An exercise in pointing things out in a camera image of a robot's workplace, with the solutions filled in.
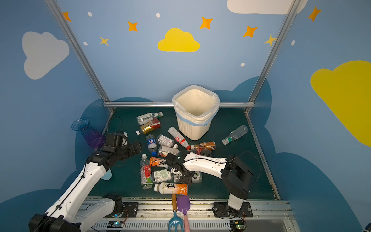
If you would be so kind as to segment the orange label juice bottle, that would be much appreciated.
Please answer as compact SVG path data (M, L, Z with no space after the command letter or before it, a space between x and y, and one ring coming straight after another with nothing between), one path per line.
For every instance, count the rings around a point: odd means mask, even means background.
M163 158L151 157L149 160L150 167L168 168L166 160Z

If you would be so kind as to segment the clear bottle pale green label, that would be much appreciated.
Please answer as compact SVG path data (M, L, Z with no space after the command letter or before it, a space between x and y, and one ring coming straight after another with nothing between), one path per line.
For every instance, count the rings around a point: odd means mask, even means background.
M152 173L152 180L155 184L166 181L172 181L173 179L174 179L173 174L167 169L154 171Z

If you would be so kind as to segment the white bottle red label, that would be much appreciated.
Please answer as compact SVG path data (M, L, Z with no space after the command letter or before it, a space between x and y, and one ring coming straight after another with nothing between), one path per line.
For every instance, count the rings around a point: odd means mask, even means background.
M190 150L191 149L191 146L186 141L186 139L184 138L184 136L180 132L178 132L175 127L170 127L168 129L168 132L174 137L174 139L176 140L176 142L178 142L181 146L183 146L187 150Z

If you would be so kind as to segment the square clear bottle white label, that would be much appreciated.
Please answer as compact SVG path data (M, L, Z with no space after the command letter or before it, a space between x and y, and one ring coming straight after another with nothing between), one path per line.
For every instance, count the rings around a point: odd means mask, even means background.
M175 148L177 149L178 148L178 144L175 142L175 140L163 135L163 134L160 134L157 139L156 139L157 143L160 144L161 146L165 146L165 147L170 147L170 148Z

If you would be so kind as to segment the clear bottle blue label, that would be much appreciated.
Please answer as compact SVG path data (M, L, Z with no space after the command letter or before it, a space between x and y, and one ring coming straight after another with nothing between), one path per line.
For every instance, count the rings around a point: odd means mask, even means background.
M157 156L157 143L154 135L148 134L146 136L147 148L153 157Z

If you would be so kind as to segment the orange brown label bottle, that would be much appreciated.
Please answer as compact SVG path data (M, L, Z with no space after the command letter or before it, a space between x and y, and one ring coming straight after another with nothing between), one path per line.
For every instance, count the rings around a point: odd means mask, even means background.
M200 143L196 145L191 145L191 149L204 149L204 150L213 151L213 150L216 150L216 144L214 141L204 142L204 143Z

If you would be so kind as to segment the clear bottle white orange label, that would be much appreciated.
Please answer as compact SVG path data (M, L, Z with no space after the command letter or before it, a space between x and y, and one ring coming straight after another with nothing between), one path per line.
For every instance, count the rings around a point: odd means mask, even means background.
M160 146L158 148L158 153L157 155L160 157L166 157L169 154L177 156L179 154L179 150L176 148L171 148L171 147L166 147L166 146Z

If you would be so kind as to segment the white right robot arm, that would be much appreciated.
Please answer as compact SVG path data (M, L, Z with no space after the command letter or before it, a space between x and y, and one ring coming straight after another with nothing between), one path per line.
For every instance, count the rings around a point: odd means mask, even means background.
M226 206L230 212L240 212L253 185L253 172L236 156L213 158L181 151L178 155L168 154L165 164L180 175L182 184L191 185L196 172L221 179L230 193Z

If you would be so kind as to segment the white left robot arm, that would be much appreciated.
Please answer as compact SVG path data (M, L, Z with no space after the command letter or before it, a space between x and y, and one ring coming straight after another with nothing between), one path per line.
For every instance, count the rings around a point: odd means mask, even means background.
M142 152L138 141L128 143L115 152L97 151L92 153L79 176L63 195L42 215L36 214L29 222L31 232L86 232L105 216L119 218L128 215L122 197L106 194L83 214L78 210L97 182L115 165Z

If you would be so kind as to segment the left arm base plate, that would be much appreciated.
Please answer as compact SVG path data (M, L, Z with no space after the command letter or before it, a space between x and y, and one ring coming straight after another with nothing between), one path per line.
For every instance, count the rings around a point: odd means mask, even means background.
M116 203L110 216L113 218L135 218L138 213L138 207L139 204L136 202Z

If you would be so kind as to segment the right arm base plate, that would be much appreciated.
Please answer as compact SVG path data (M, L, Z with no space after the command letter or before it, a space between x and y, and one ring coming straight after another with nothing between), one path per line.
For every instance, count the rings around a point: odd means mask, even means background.
M214 216L221 219L252 218L253 212L250 203L243 202L239 210L228 206L227 202L214 202L212 211Z

